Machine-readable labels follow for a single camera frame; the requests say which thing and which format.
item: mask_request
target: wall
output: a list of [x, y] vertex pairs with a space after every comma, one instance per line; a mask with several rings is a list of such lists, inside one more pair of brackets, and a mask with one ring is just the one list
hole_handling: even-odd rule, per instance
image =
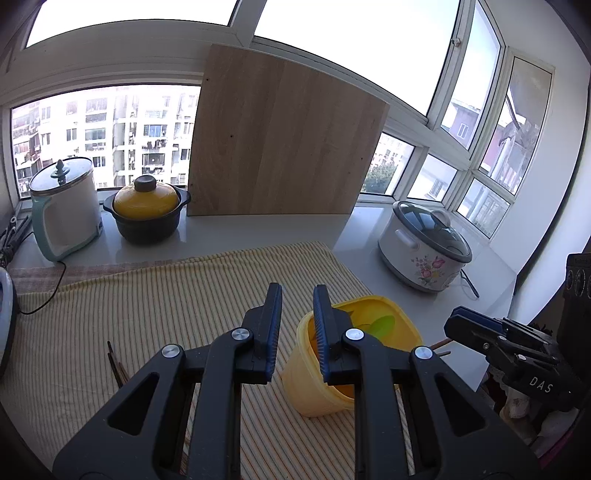
[[[556, 68], [529, 172], [491, 242], [493, 250], [518, 272], [546, 232], [571, 178], [583, 135], [590, 66], [549, 4], [540, 0], [488, 0], [488, 5], [507, 46]], [[558, 260], [564, 267], [566, 256]]]
[[564, 281], [568, 254], [584, 249], [591, 251], [591, 245], [587, 244], [591, 233], [590, 179], [591, 135], [587, 132], [568, 202], [548, 243], [511, 304], [510, 315], [515, 320], [529, 322], [552, 298]]

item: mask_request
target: chopsticks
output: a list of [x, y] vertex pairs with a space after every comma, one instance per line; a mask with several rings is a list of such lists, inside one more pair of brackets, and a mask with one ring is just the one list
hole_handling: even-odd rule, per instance
[[121, 388], [129, 381], [129, 375], [127, 374], [127, 371], [125, 370], [123, 364], [117, 360], [117, 357], [115, 356], [115, 352], [113, 351], [113, 347], [110, 341], [107, 341], [107, 347], [109, 348], [107, 357], [109, 358], [111, 371], [113, 372], [113, 376], [115, 377], [117, 386]]
[[[452, 342], [453, 342], [452, 339], [445, 338], [445, 339], [441, 340], [440, 342], [432, 344], [429, 348], [431, 350], [437, 350], [438, 348], [441, 348], [442, 346], [445, 346], [448, 343], [452, 343]], [[445, 350], [443, 352], [437, 353], [437, 356], [446, 356], [446, 355], [449, 355], [451, 352], [452, 352], [451, 350]]]

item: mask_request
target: kettle lid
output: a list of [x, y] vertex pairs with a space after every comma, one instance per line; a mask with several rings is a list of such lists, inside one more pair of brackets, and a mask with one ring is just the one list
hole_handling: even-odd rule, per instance
[[31, 194], [44, 196], [66, 190], [85, 178], [92, 168], [92, 160], [86, 157], [58, 160], [35, 174], [29, 185]]

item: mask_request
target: white window frame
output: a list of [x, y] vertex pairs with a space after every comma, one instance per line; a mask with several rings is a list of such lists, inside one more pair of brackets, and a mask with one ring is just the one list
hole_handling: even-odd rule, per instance
[[[517, 56], [538, 66], [541, 66], [541, 62], [506, 47], [486, 4], [487, 0], [480, 0], [480, 4], [499, 41], [499, 59], [489, 95], [482, 108], [481, 120], [468, 149], [448, 134], [441, 127], [441, 122], [466, 54], [477, 0], [459, 2], [451, 41], [427, 115], [422, 115], [392, 93], [330, 60], [277, 41], [256, 37], [256, 25], [266, 1], [239, 0], [228, 25], [184, 20], [118, 21], [65, 32], [25, 48], [41, 7], [32, 9], [28, 19], [13, 37], [9, 55], [4, 60], [0, 59], [0, 134], [3, 139], [4, 168], [8, 174], [9, 193], [13, 203], [19, 200], [19, 195], [12, 157], [12, 108], [48, 96], [93, 87], [143, 83], [201, 85], [210, 46], [223, 44], [250, 48], [308, 65], [386, 101], [390, 108], [384, 133], [415, 148], [398, 184], [388, 189], [387, 196], [362, 193], [359, 201], [392, 203], [395, 199], [405, 199], [427, 154], [431, 154], [450, 164], [458, 172], [440, 203], [428, 200], [418, 203], [439, 205], [450, 210], [483, 240], [490, 240], [456, 210], [474, 178], [506, 199], [510, 205], [515, 202], [515, 196], [478, 171], [478, 167], [502, 108], [512, 59]], [[542, 68], [554, 73], [554, 69], [548, 65], [543, 65]], [[86, 105], [78, 105], [78, 108], [86, 109]]]

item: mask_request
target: electric kettle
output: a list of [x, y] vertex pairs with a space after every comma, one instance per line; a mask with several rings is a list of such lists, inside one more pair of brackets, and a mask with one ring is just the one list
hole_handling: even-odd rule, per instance
[[103, 229], [92, 160], [72, 157], [31, 180], [33, 231], [43, 256], [56, 262], [84, 247]]

